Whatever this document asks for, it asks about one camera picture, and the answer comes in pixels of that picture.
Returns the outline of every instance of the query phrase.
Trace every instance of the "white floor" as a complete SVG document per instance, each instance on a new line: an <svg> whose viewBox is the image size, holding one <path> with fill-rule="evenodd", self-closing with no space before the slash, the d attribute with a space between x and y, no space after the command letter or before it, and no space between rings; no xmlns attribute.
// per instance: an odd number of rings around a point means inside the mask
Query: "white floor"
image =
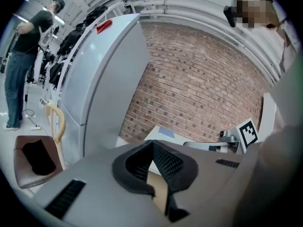
<svg viewBox="0 0 303 227"><path fill-rule="evenodd" d="M17 131L5 131L2 128L3 123L8 120L8 109L4 92L5 74L0 73L0 167L6 176L12 188L19 189L15 179L14 164L13 164L13 149L15 140L18 135L51 135L48 120L44 114L44 109L40 104L40 97L42 96L42 87L39 85L30 84L28 89L27 109L34 110L35 114L31 119L44 130L31 131L30 128L35 126L26 117L24 117L21 128ZM25 85L24 93L27 92L28 84ZM116 147L127 144L125 140L119 138ZM31 188L30 191L25 191L30 197L39 190L41 186Z"/></svg>

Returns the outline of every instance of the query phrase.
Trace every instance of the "man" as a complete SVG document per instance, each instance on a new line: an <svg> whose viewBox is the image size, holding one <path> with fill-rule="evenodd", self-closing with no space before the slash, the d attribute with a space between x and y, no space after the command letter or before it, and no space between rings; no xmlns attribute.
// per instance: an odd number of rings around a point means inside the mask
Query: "man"
<svg viewBox="0 0 303 227"><path fill-rule="evenodd" d="M38 53L40 30L45 32L53 25L54 16L64 8L63 0L53 0L47 11L38 12L29 22L18 27L19 38L7 65L5 96L9 109L9 120L3 125L7 131L20 127L23 111L25 76Z"/></svg>
<svg viewBox="0 0 303 227"><path fill-rule="evenodd" d="M225 6L224 14L231 27L235 27L237 21L241 20L248 28L264 26L276 30L284 40L280 69L285 72L290 68L300 51L301 43L292 22L287 19L287 14L277 1L233 0L231 7Z"/></svg>

